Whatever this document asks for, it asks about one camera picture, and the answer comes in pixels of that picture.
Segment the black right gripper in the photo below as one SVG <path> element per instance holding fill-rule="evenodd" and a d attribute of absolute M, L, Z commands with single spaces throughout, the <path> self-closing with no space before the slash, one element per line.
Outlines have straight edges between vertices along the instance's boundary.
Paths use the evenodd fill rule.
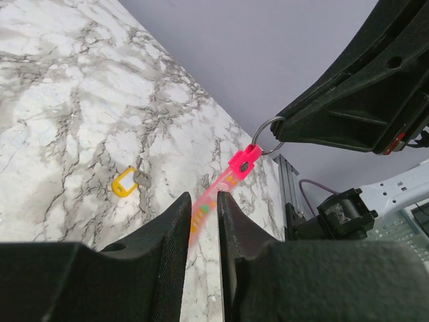
<path fill-rule="evenodd" d="M 390 154 L 428 125 L 428 2 L 378 1 L 328 70 L 270 126 L 281 142 Z"/>

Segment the pink strap keyring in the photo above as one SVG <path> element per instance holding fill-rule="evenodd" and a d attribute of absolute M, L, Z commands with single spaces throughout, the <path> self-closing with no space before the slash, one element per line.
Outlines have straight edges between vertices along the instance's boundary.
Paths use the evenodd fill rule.
<path fill-rule="evenodd" d="M 232 192 L 244 181 L 254 169 L 255 162 L 262 156 L 274 153 L 283 146 L 280 142 L 274 149 L 264 151 L 257 143 L 262 131 L 274 123 L 284 122 L 284 117 L 275 116 L 264 122 L 255 132 L 251 143 L 239 150 L 229 160 L 227 169 L 215 180 L 213 184 L 194 202 L 192 206 L 192 218 L 190 222 L 189 246 L 192 247 L 198 240 L 200 232 L 204 228 L 206 220 L 211 212 L 217 208 L 217 194 L 220 191 Z"/>

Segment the silver key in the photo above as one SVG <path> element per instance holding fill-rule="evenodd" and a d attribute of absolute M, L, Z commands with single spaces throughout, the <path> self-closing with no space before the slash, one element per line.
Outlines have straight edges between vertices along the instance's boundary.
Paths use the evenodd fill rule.
<path fill-rule="evenodd" d="M 139 208 L 146 212 L 147 210 L 147 191 L 151 188 L 151 177 L 145 172 L 137 169 L 133 175 L 134 181 L 139 189 Z"/>

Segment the yellow key tag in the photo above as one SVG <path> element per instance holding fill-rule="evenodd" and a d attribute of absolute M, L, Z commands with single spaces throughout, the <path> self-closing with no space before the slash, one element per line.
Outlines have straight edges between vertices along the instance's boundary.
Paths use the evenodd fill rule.
<path fill-rule="evenodd" d="M 134 180 L 136 169 L 129 166 L 111 184 L 112 191 L 118 197 L 128 197 L 137 187 L 138 184 Z"/>

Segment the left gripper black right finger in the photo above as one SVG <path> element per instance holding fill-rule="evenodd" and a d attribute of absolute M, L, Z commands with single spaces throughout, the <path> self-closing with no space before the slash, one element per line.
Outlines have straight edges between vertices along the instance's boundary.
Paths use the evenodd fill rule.
<path fill-rule="evenodd" d="M 427 321 L 428 271 L 397 242 L 280 241 L 217 196 L 226 321 Z"/>

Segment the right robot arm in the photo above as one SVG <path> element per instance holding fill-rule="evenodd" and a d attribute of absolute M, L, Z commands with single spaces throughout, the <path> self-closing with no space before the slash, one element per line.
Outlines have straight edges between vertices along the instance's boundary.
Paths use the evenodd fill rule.
<path fill-rule="evenodd" d="M 428 145 L 428 2 L 379 1 L 326 72 L 278 113 L 280 142 L 389 155 Z M 379 217 L 428 197 L 428 165 L 329 196 L 288 239 L 365 239 Z"/>

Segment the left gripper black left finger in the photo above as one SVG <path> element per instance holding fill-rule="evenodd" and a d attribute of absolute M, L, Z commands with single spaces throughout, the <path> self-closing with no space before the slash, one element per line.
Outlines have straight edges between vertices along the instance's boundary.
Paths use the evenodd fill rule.
<path fill-rule="evenodd" d="M 192 202 L 97 252 L 79 242 L 1 244 L 2 321 L 178 321 Z"/>

